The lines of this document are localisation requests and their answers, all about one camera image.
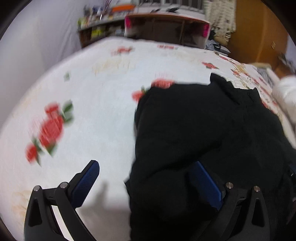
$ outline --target metal screw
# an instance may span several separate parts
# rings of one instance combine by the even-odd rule
[[[38,190],[40,189],[40,186],[35,186],[34,188],[33,188],[33,190],[35,191],[35,192],[37,192]]]
[[[258,187],[258,186],[254,186],[254,191],[255,191],[255,192],[259,192],[259,191],[260,191],[260,187]]]
[[[68,183],[62,182],[59,186],[60,186],[60,188],[66,188],[68,186]]]
[[[225,186],[226,186],[228,189],[231,189],[231,188],[233,188],[233,183],[231,183],[231,182],[227,182],[227,183],[225,184]]]

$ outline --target bed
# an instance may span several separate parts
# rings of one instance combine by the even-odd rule
[[[291,124],[254,66],[209,50],[106,38],[43,75],[2,128],[0,216],[15,239],[23,239],[33,187],[57,187],[94,159],[100,164],[100,175],[76,211],[97,240],[128,240],[124,181],[134,160],[138,94],[154,80],[207,85],[212,72],[236,88],[257,88],[296,148]],[[49,139],[54,145],[47,145]],[[58,210],[54,212],[64,236],[72,240]]]

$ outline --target black garment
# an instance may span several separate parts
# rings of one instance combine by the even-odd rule
[[[225,183],[259,186],[271,237],[286,223],[292,184],[285,174],[296,151],[257,89],[235,89],[215,74],[210,85],[152,87],[135,113],[136,160],[126,182],[131,239],[189,240],[216,209],[202,203],[188,169],[199,160]]]

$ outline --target folded clothing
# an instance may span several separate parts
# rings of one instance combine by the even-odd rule
[[[286,173],[296,151],[257,89],[236,89],[215,74],[210,81],[152,87],[138,104],[136,159],[126,182],[133,241],[190,240],[217,213],[190,184],[197,160],[223,183],[261,188],[271,237],[285,226],[292,205]]]

